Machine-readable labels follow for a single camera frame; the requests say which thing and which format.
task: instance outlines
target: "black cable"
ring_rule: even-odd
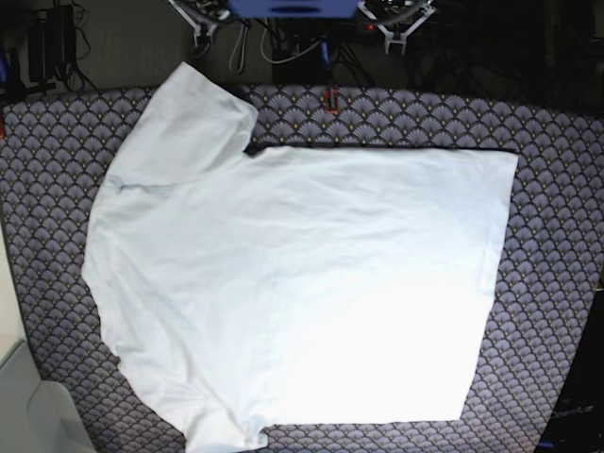
[[[417,11],[419,11],[427,2],[424,0],[416,0],[416,2],[410,7],[405,7],[401,12],[397,14],[393,14],[389,17],[384,17],[383,19],[370,19],[369,17],[363,14],[362,19],[360,20],[363,25],[394,25],[401,22],[406,21],[411,16],[413,16]]]
[[[287,40],[281,39],[281,33],[279,32],[278,22],[276,21],[275,29],[273,29],[270,19],[266,20],[265,25],[266,25],[266,29],[269,32],[272,32],[270,38],[271,38],[271,48],[273,49],[273,52],[275,52],[275,49],[276,49],[280,53],[281,45],[283,43],[285,43]]]
[[[63,82],[63,84],[64,84],[66,78],[67,78],[67,76],[66,76],[66,71],[65,71],[65,65],[61,65],[60,67],[55,66],[55,79],[58,80],[59,82]]]
[[[211,49],[211,41],[206,43],[206,45],[204,47],[194,46],[193,50],[191,51],[191,57],[193,59],[201,59],[210,51],[210,49]]]
[[[93,90],[98,92],[98,88],[96,87],[96,85],[94,85],[92,81],[84,73],[82,73],[82,70],[79,69],[77,63],[72,63],[72,69],[75,71],[80,80],[82,80],[82,82],[88,83]]]
[[[264,28],[266,28],[268,30],[269,34],[271,35],[271,38],[275,38],[276,40],[279,40],[280,42],[285,42],[285,40],[283,40],[283,38],[278,36],[278,34],[275,33],[275,31],[273,31],[273,28],[270,27],[269,25],[265,24],[264,21],[262,21],[260,19],[254,19],[254,21],[258,22],[260,25],[262,25]]]
[[[78,80],[79,80],[80,86],[76,87],[76,82]],[[63,85],[65,85],[65,84],[66,84],[66,88],[70,92],[81,92],[82,90],[84,90],[84,88],[86,88],[86,84],[85,84],[84,80],[82,80],[81,78],[76,78],[76,71],[71,66],[69,68],[69,73],[67,74],[67,80],[65,83],[63,83]]]
[[[361,64],[361,61],[357,57],[355,51],[348,44],[342,44],[341,46],[342,53],[345,55],[345,58],[348,58],[350,64],[352,64],[358,71],[361,73],[361,76],[365,79],[365,82],[369,87],[376,86],[376,80],[371,75],[369,71],[367,71],[364,66]]]
[[[197,6],[194,0],[175,0],[175,3],[193,19],[206,25],[226,25],[235,20],[235,17],[232,13],[229,13],[225,19],[216,19],[211,17],[207,11],[202,10],[199,6]]]
[[[88,41],[88,38],[86,38],[86,33],[84,33],[84,30],[82,28],[80,28],[79,26],[77,26],[75,28],[76,31],[79,31],[80,35],[82,36],[82,41],[84,41],[84,43],[86,44],[86,47],[88,47],[88,49],[86,50],[86,52],[84,52],[84,55],[82,55],[81,57],[77,57],[76,61],[80,61],[84,58],[86,58],[92,51],[92,47],[90,42]]]
[[[79,3],[77,3],[75,0],[72,0],[72,6],[75,8],[78,8],[80,10],[79,13],[79,17],[74,17],[74,23],[75,26],[81,26],[82,23],[84,22],[84,17],[86,16],[86,12],[87,10],[82,7]]]
[[[343,67],[348,70],[348,72],[355,79],[355,83],[357,84],[357,87],[360,87],[361,86],[361,80],[359,79],[359,75],[355,71],[354,65],[352,65],[352,64],[350,64],[350,63],[348,63],[346,61],[339,60],[339,61],[335,61],[333,63],[333,67],[335,68],[339,64],[343,65]]]

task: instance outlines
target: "power cord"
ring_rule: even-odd
[[[266,28],[266,30],[271,34],[271,39],[274,40],[275,42],[284,43],[286,41],[281,36],[279,36],[275,31],[273,31],[273,28],[271,28],[269,25],[265,24],[262,19],[254,19],[254,21],[258,22],[260,25],[262,25],[264,28]]]
[[[235,19],[226,1],[169,0],[176,9],[182,9],[195,20],[206,25],[226,25]]]
[[[312,50],[316,49],[321,43],[319,41],[314,42],[303,51],[298,52],[297,54],[292,55],[291,57],[288,57],[286,59],[269,59],[264,51],[264,43],[266,42],[266,36],[268,35],[268,20],[265,20],[264,24],[267,25],[267,27],[265,27],[264,31],[262,32],[262,40],[260,41],[260,53],[262,54],[262,57],[271,64],[285,64],[289,63],[290,61],[294,61],[295,59],[299,59],[300,57],[303,57]]]
[[[74,14],[74,24],[76,27],[82,27],[88,15],[88,10],[82,7],[75,0],[72,0],[72,7],[74,7],[74,11],[76,11],[76,9],[79,10],[77,15]]]
[[[346,43],[342,44],[342,52],[344,54],[344,61],[348,60],[350,63],[350,68],[358,71],[361,74],[361,76],[365,79],[365,84],[370,88],[375,87],[376,80],[371,75],[371,73],[367,71],[365,67],[361,64],[361,61],[357,57],[357,54],[353,50],[353,48]]]
[[[426,1],[426,0],[414,0],[413,5],[411,5],[409,7],[405,6],[405,7],[403,7],[402,11],[400,11],[396,14],[392,14],[388,17],[384,17],[383,19],[378,19],[378,18],[371,19],[363,14],[363,17],[360,19],[360,22],[363,25],[373,25],[373,26],[378,26],[378,25],[388,26],[388,25],[399,24],[401,22],[405,22],[407,19],[410,19],[410,17],[415,15],[417,13],[417,11],[419,11],[426,4],[428,4],[428,1]]]
[[[247,21],[242,21],[239,29],[239,36],[235,42],[235,47],[228,59],[228,70],[232,74],[241,75],[245,70],[245,51],[247,49],[247,35],[252,25]],[[237,67],[234,67],[235,59],[237,59]]]

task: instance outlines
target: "scalloped pattern fabric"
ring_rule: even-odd
[[[520,157],[495,304],[461,420],[273,427],[265,451],[532,452],[604,263],[602,122],[382,89],[340,89],[340,112],[329,114],[320,87],[243,91],[260,112],[254,148],[432,146],[511,149]],[[152,93],[68,94],[4,109],[0,197],[25,330],[42,378],[69,389],[99,452],[184,450],[182,435],[118,372],[80,276],[92,201]]]

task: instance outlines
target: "electronic device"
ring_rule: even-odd
[[[55,66],[76,61],[76,25],[72,5],[56,6],[46,11],[50,59]]]
[[[242,18],[257,17],[351,17],[359,0],[229,0],[231,10]]]

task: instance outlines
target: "cable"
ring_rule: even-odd
[[[298,52],[297,54],[287,58],[287,59],[269,59],[264,52],[264,43],[266,42],[266,35],[268,35],[268,30],[264,28],[264,32],[262,33],[262,40],[260,41],[260,53],[262,57],[271,64],[284,64],[289,63],[290,61],[294,61],[295,59],[299,59],[300,57],[305,56],[310,51],[316,49],[321,42],[317,41],[311,44],[309,47],[304,49],[302,52]]]
[[[279,42],[285,42],[285,40],[283,40],[280,36],[278,36],[269,25],[264,23],[263,20],[254,19],[254,21],[258,22],[260,25],[262,25],[264,28],[266,28],[268,30],[268,32],[271,34],[271,38],[278,40]]]
[[[352,47],[350,47],[348,44],[343,44],[342,51],[343,51],[344,57],[348,58],[352,62],[352,64],[357,68],[357,70],[361,73],[362,77],[365,79],[365,82],[367,82],[367,85],[369,87],[375,87],[376,80],[371,75],[371,73],[369,71],[367,71],[365,69],[365,67],[361,64],[361,61],[357,57],[357,54],[354,51],[354,49]]]
[[[230,59],[228,59],[228,70],[232,74],[240,75],[245,69],[245,50],[247,48],[247,34],[249,33],[250,26],[251,24],[248,22],[242,22],[241,24],[237,42],[235,42],[235,47],[233,47],[233,51],[230,54]],[[235,69],[233,68],[233,63],[236,57],[239,58],[239,64]]]
[[[343,61],[343,60],[336,60],[333,63],[333,67],[335,68],[339,64],[343,65],[343,67],[345,67],[348,70],[348,72],[355,79],[355,83],[357,84],[356,86],[360,87],[361,86],[361,80],[359,79],[359,75],[357,74],[357,71],[356,71],[357,68],[355,68],[353,64],[350,64],[349,62]]]
[[[193,50],[191,51],[191,57],[193,59],[201,59],[203,58],[211,49],[212,46],[212,42],[208,42],[204,47],[197,47],[194,46]]]
[[[77,26],[75,28],[75,30],[79,31],[80,35],[82,36],[82,40],[86,44],[86,47],[88,47],[88,49],[86,50],[86,52],[84,52],[84,55],[82,55],[81,57],[77,57],[76,61],[80,61],[81,59],[86,58],[91,53],[92,47],[91,47],[90,42],[88,41],[88,38],[86,38],[86,34],[84,33],[84,30],[82,28],[80,28],[79,26]]]
[[[288,40],[287,37],[281,36],[281,30],[279,30],[278,24],[278,19],[275,19],[275,30],[273,30],[271,20],[266,20],[266,29],[271,34],[271,48],[273,49],[273,53],[275,53],[275,49],[281,50],[281,45],[287,42]]]
[[[88,85],[95,91],[98,92],[98,88],[96,87],[96,85],[94,85],[92,83],[92,81],[84,74],[82,73],[82,70],[79,69],[79,66],[77,66],[77,63],[73,63],[72,67],[71,67],[72,71],[75,72],[75,74],[79,77],[79,79],[82,81],[82,90],[84,89],[84,87],[86,86],[85,84],[88,83]]]
[[[202,6],[197,5],[194,0],[169,0],[176,10],[184,11],[189,17],[206,25],[226,25],[231,23],[235,18],[228,9],[223,9],[221,17],[215,19],[210,16]]]
[[[84,19],[86,17],[86,13],[88,12],[84,7],[82,7],[75,0],[72,0],[72,7],[74,7],[74,24],[76,27],[83,26]],[[79,9],[79,14],[76,15],[76,8]]]
[[[411,5],[410,7],[405,8],[403,11],[401,11],[397,14],[394,14],[390,17],[385,17],[383,19],[371,19],[363,14],[363,19],[361,19],[360,22],[363,25],[373,25],[373,26],[398,24],[400,22],[404,22],[407,19],[409,19],[411,16],[413,16],[417,11],[419,11],[427,3],[428,2],[426,0],[416,0],[415,3],[413,5]]]

